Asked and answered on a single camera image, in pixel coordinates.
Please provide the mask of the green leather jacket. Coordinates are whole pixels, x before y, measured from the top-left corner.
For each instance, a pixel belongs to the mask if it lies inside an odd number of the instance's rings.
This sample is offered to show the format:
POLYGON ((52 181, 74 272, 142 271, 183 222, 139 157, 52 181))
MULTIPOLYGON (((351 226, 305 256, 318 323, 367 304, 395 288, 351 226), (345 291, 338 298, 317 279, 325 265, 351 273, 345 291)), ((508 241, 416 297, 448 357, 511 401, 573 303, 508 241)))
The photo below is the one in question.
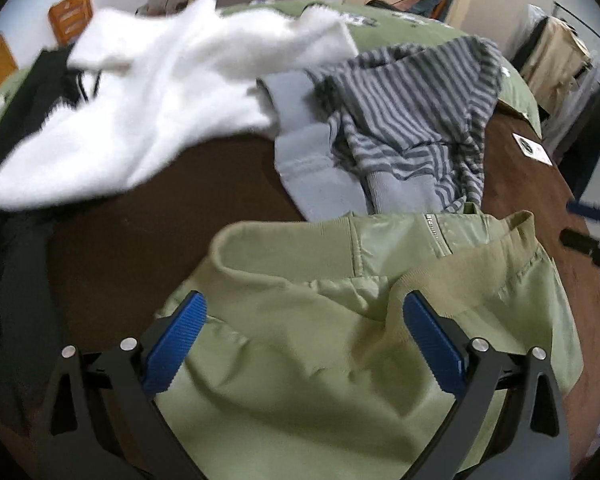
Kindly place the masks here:
POLYGON ((211 479, 396 479, 452 406, 402 318, 418 290, 503 352, 544 349, 579 380, 576 323, 528 211, 240 222, 164 306, 192 290, 204 328, 158 408, 211 479))

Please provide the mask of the clothes rack with garments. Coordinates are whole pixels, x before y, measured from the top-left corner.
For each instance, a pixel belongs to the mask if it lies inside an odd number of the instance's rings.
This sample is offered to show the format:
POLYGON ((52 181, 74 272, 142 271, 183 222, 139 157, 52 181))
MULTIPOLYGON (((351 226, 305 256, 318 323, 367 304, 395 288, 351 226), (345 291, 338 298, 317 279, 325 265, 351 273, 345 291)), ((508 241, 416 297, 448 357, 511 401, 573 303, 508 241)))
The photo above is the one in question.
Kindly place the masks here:
POLYGON ((529 4, 508 59, 535 99, 544 151, 580 198, 600 162, 600 56, 571 17, 529 4))

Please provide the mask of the chair with clothes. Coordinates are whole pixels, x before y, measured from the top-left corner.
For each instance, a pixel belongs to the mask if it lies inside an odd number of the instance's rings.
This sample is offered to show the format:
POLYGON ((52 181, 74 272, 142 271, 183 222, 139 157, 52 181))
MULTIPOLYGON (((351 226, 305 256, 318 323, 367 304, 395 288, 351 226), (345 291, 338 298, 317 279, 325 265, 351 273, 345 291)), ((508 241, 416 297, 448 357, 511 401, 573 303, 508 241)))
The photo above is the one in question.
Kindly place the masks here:
POLYGON ((392 12, 411 13, 444 22, 448 17, 453 0, 399 0, 388 3, 385 0, 370 0, 366 6, 384 9, 392 12))

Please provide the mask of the white card on bed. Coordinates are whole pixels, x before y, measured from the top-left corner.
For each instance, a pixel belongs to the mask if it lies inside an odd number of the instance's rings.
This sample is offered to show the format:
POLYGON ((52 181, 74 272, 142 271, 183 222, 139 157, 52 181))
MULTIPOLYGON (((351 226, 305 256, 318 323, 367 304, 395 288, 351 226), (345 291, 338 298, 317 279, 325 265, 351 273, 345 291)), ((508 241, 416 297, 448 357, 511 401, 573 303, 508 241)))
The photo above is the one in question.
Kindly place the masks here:
POLYGON ((542 162, 542 164, 547 166, 553 165, 550 155, 547 154, 541 144, 527 139, 518 133, 513 133, 513 138, 524 156, 534 159, 537 162, 542 162))

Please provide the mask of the black garment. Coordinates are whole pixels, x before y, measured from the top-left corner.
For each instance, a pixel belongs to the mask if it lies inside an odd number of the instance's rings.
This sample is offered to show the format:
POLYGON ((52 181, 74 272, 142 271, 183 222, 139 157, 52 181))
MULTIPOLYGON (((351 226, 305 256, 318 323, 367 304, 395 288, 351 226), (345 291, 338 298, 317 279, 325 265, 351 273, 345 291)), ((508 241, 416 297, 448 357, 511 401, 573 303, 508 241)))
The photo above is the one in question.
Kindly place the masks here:
MULTIPOLYGON (((18 142, 42 126, 53 106, 79 102, 71 50, 44 50, 0 121, 0 165, 18 142)), ((38 404, 62 344, 66 321, 50 289, 47 242, 76 207, 23 212, 0 209, 0 417, 19 424, 38 404)))

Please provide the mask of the grey striped sweater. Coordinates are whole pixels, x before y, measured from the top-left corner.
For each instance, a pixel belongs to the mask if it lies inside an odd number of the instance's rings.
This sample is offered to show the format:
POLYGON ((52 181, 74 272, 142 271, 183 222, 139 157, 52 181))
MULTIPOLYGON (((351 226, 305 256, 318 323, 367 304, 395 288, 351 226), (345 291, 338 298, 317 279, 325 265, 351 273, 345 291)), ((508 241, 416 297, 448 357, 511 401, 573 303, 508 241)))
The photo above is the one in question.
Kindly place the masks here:
POLYGON ((477 36, 265 76, 279 180, 308 221, 480 205, 502 78, 501 52, 477 36))

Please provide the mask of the white fleece garment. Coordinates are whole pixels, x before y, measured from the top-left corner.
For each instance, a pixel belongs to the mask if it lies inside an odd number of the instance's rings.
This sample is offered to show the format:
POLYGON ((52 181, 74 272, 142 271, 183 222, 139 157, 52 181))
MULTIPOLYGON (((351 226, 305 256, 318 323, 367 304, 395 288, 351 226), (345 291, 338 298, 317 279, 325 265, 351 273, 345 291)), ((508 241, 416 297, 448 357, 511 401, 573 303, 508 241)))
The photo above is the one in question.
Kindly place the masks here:
POLYGON ((347 61, 358 48, 338 13, 222 13, 195 0, 166 18, 98 11, 67 64, 88 97, 57 104, 0 163, 0 209, 24 211, 128 192, 181 151, 243 132, 272 136, 263 76, 347 61))

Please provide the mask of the wooden chair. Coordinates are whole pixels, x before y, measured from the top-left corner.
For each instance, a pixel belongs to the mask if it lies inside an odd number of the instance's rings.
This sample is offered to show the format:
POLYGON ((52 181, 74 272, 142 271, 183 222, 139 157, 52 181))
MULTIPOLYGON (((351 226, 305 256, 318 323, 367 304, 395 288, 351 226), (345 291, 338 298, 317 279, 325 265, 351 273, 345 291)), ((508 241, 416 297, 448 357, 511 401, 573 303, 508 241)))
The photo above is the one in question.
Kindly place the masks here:
POLYGON ((50 27, 60 46, 71 44, 82 34, 93 16, 91 0, 62 0, 47 12, 50 27))

